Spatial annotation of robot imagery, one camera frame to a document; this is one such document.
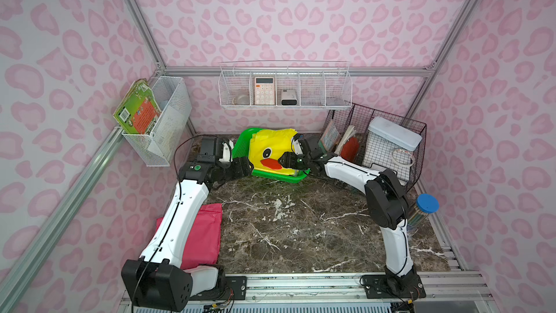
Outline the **yellow duck raincoat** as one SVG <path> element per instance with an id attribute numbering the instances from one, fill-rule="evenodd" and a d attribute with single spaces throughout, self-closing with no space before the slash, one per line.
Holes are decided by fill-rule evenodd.
<path id="1" fill-rule="evenodd" d="M 296 176 L 298 171 L 284 168 L 279 159 L 286 152 L 293 152 L 292 140 L 297 131 L 294 129 L 263 129 L 253 134 L 249 141 L 248 159 L 259 172 L 276 175 Z"/>

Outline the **magenta raincoat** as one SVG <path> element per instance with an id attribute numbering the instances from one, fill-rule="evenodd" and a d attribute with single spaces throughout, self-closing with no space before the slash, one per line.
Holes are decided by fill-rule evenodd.
<path id="1" fill-rule="evenodd" d="M 215 265 L 220 255 L 222 204 L 203 205 L 193 223 L 182 255 L 182 270 Z"/>

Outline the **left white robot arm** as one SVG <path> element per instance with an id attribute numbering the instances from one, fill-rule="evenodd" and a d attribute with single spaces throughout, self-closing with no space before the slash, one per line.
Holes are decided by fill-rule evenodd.
<path id="1" fill-rule="evenodd" d="M 234 297 L 219 266 L 182 269 L 185 245 L 209 193 L 253 172 L 248 158 L 233 156 L 233 147 L 229 139 L 203 136 L 195 159 L 175 168 L 175 192 L 160 226 L 139 258 L 127 260 L 122 267 L 132 310 L 145 307 L 181 312 L 199 295 Z"/>

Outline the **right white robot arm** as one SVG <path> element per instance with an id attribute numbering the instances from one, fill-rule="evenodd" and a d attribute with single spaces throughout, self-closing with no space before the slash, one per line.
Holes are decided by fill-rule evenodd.
<path id="1" fill-rule="evenodd" d="M 396 173 L 389 168 L 366 168 L 326 152 L 315 136 L 296 134 L 290 145 L 279 163 L 285 168 L 326 175 L 362 192 L 371 219 L 381 227 L 387 274 L 402 279 L 415 275 L 407 234 L 409 204 Z"/>

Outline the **green plastic basket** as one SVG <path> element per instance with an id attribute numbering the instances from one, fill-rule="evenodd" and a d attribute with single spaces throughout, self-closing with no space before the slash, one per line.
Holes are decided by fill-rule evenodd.
<path id="1" fill-rule="evenodd" d="M 263 130 L 263 128 L 249 128 L 247 130 L 244 130 L 237 142 L 235 143 L 235 146 L 233 148 L 233 157 L 248 157 L 248 150 L 249 150 L 249 141 L 251 139 L 251 137 L 253 136 L 253 134 L 259 132 L 260 130 Z M 276 181 L 282 181 L 282 182 L 286 182 L 286 183 L 299 183 L 301 182 L 303 179 L 305 179 L 307 177 L 308 174 L 304 174 L 303 172 L 298 171 L 298 174 L 296 176 L 285 176 L 285 175 L 276 175 L 276 174 L 272 174 L 272 173 L 265 173 L 265 172 L 259 172 L 256 171 L 253 168 L 253 172 L 252 175 L 256 176 L 256 177 L 260 177 L 260 178 L 268 178 L 268 179 L 272 179 L 272 180 L 276 180 Z"/>

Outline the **colourful picture book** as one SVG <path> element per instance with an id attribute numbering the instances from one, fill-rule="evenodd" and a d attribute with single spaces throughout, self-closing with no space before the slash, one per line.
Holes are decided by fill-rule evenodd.
<path id="1" fill-rule="evenodd" d="M 321 135 L 320 144 L 326 152 L 333 152 L 339 140 L 340 132 L 337 130 L 334 120 L 330 120 Z"/>

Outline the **red white booklet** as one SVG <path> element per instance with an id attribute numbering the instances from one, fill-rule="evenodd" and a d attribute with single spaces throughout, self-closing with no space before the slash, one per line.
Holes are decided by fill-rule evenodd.
<path id="1" fill-rule="evenodd" d="M 349 125 L 344 132 L 343 137 L 340 139 L 334 153 L 349 162 L 355 162 L 360 148 L 360 143 L 356 135 L 356 126 Z"/>

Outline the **white paper sheet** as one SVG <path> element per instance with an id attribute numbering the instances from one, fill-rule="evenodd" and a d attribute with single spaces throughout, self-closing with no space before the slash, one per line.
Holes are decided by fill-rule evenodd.
<path id="1" fill-rule="evenodd" d="M 169 161 L 182 136 L 186 121 L 183 113 L 167 106 L 151 132 L 151 143 L 147 150 Z"/>

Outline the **white round dish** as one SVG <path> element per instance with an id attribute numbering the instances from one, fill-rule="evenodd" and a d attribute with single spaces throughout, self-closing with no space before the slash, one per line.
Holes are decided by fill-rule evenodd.
<path id="1" fill-rule="evenodd" d="M 249 93 L 239 93 L 233 99 L 233 105 L 235 106 L 250 106 L 250 94 Z"/>

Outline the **white plastic lidded box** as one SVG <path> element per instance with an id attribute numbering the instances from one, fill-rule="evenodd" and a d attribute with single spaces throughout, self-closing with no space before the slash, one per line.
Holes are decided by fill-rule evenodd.
<path id="1" fill-rule="evenodd" d="M 383 117 L 369 123 L 367 134 L 363 164 L 375 170 L 391 169 L 408 180 L 423 137 Z"/>

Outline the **pink white calculator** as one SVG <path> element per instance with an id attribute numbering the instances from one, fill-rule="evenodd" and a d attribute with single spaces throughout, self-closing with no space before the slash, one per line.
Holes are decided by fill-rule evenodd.
<path id="1" fill-rule="evenodd" d="M 254 78 L 254 101 L 257 106 L 275 106 L 276 85 L 271 76 L 256 76 Z"/>

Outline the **green red book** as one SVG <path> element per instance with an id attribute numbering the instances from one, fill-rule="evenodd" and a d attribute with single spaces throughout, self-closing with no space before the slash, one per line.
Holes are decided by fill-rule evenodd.
<path id="1" fill-rule="evenodd" d="M 150 135 L 162 114 L 146 79 L 134 82 L 113 117 L 131 135 Z"/>

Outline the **blue lid clear jar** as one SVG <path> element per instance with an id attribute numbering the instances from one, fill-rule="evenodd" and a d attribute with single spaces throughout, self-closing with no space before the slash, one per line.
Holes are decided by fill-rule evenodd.
<path id="1" fill-rule="evenodd" d="M 440 208 L 438 200 L 430 194 L 420 194 L 408 213 L 408 230 L 416 230 L 418 226 Z"/>

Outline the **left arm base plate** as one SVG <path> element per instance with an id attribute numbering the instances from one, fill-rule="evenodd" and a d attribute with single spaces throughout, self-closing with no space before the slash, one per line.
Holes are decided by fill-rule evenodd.
<path id="1" fill-rule="evenodd" d="M 246 300 L 248 279 L 246 276 L 227 275 L 220 278 L 217 286 L 209 291 L 203 291 L 190 298 L 191 301 L 219 301 L 226 300 L 233 294 L 236 301 Z"/>

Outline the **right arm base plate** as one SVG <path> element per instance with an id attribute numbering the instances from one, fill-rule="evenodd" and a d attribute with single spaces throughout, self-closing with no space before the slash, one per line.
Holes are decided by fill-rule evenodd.
<path id="1" fill-rule="evenodd" d="M 427 293 L 419 275 L 408 273 L 403 277 L 395 275 L 363 275 L 360 278 L 368 299 L 425 299 Z"/>

